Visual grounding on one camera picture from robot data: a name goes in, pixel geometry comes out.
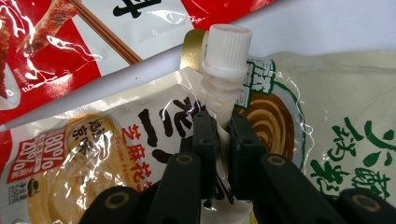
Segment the plastic bag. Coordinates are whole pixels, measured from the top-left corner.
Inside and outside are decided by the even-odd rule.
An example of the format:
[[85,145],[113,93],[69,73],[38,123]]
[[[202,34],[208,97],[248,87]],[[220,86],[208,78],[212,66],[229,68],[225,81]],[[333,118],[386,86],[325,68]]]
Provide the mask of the plastic bag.
[[161,179],[192,135],[202,76],[190,68],[0,133],[2,223],[78,223],[103,190]]
[[274,1],[0,0],[0,124]]
[[320,192],[370,189],[395,206],[395,59],[395,51],[251,58],[236,108]]

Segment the metal screw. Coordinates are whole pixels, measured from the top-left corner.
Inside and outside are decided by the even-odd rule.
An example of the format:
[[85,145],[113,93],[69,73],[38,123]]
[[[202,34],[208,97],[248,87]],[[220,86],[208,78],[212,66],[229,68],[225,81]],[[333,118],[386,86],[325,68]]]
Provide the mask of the metal screw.
[[268,157],[268,161],[271,162],[273,165],[278,165],[278,166],[285,164],[285,160],[283,160],[283,158],[278,156]]
[[381,210],[381,205],[376,200],[363,194],[352,195],[352,202],[369,212],[379,212]]
[[181,155],[176,158],[176,161],[180,164],[189,164],[190,162],[194,161],[194,158],[189,155]]
[[119,207],[122,207],[129,201],[129,194],[120,191],[120,192],[115,192],[107,196],[105,200],[105,206],[110,209],[116,209]]

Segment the red label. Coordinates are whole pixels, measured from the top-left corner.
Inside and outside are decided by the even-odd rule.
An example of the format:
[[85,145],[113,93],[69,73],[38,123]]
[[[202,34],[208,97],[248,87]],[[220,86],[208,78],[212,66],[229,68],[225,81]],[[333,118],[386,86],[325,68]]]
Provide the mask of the red label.
[[[229,23],[275,0],[181,0],[195,28]],[[3,59],[21,92],[20,104],[0,112],[0,124],[66,95],[101,76],[72,18],[77,11],[67,0],[0,0],[0,21],[9,36],[1,39]],[[0,71],[0,97],[4,78]]]
[[64,130],[42,133],[37,138],[20,142],[18,155],[11,165],[7,182],[24,179],[62,165],[64,162]]

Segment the plastic wrapper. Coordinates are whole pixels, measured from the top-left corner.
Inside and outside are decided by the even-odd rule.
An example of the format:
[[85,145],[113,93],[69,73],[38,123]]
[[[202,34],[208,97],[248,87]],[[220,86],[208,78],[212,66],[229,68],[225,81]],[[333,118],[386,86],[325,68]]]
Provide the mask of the plastic wrapper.
[[395,51],[251,58],[236,109],[320,192],[369,189],[395,206],[395,59]]
[[0,222],[78,223],[103,190],[160,180],[205,109],[201,79],[186,68],[0,133]]
[[0,124],[274,1],[0,0]]

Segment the packet label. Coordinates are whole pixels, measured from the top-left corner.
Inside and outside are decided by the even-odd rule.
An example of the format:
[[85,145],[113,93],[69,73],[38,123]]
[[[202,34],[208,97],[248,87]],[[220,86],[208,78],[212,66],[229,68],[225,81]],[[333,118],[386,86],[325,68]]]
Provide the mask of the packet label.
[[320,192],[337,198],[343,189],[369,189],[395,206],[394,58],[394,51],[251,58],[236,108],[266,149],[292,158]]
[[2,223],[78,223],[103,190],[142,191],[192,135],[202,76],[190,68],[0,133]]

